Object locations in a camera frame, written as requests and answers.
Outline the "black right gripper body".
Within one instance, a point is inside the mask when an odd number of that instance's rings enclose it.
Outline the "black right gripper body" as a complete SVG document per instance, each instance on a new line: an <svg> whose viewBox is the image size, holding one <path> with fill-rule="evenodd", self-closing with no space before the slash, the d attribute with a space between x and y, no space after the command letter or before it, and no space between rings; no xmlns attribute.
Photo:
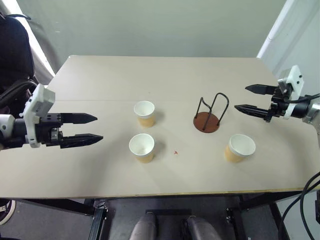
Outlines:
<svg viewBox="0 0 320 240"><path fill-rule="evenodd" d="M268 117L284 116L289 106L289 104L285 102L287 95L281 92L279 86L269 86L268 94L272 95L271 105L268 110Z"/></svg>

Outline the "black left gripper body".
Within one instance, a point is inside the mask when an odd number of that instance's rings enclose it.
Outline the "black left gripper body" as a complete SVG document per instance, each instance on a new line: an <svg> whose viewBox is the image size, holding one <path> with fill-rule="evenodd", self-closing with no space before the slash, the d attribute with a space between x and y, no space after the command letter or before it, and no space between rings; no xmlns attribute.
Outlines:
<svg viewBox="0 0 320 240"><path fill-rule="evenodd" d="M60 127L63 125L61 113L49 113L39 119L35 125L36 139L47 147L59 146L63 134Z"/></svg>

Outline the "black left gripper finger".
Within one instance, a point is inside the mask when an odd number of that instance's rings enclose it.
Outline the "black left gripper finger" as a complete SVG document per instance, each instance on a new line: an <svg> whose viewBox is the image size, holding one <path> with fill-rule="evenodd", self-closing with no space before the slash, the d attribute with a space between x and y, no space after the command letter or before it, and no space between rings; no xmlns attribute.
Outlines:
<svg viewBox="0 0 320 240"><path fill-rule="evenodd" d="M87 124L98 119L88 113L61 113L60 117L63 124Z"/></svg>
<svg viewBox="0 0 320 240"><path fill-rule="evenodd" d="M60 140L60 148L66 149L89 146L101 141L103 138L103 136L91 133L76 134L74 136L64 136Z"/></svg>

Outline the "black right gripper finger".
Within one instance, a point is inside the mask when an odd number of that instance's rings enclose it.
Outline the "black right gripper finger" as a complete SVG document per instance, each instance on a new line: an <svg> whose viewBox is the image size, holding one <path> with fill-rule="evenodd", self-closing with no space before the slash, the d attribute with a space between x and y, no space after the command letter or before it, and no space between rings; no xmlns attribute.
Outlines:
<svg viewBox="0 0 320 240"><path fill-rule="evenodd" d="M272 119L272 113L270 113L266 109L258 108L254 105L249 104L239 104L234 106L239 112L244 113L246 115L261 118L265 122L269 123Z"/></svg>
<svg viewBox="0 0 320 240"><path fill-rule="evenodd" d="M252 84L245 87L246 90L259 95L273 95L276 88L276 86L264 84Z"/></svg>

